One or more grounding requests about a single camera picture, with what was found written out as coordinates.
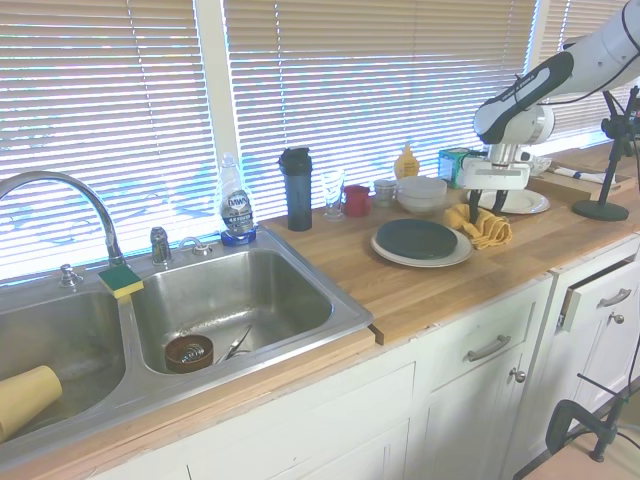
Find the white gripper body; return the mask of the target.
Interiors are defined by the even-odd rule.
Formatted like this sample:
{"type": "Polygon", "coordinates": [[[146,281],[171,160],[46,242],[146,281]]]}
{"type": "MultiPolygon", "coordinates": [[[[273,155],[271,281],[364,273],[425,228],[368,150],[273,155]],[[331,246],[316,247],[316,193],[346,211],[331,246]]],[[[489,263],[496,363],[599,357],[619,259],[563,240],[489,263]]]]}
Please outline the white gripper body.
{"type": "Polygon", "coordinates": [[[482,158],[471,158],[461,163],[458,186],[468,190],[522,190],[529,176],[527,164],[493,165],[482,158]]]}

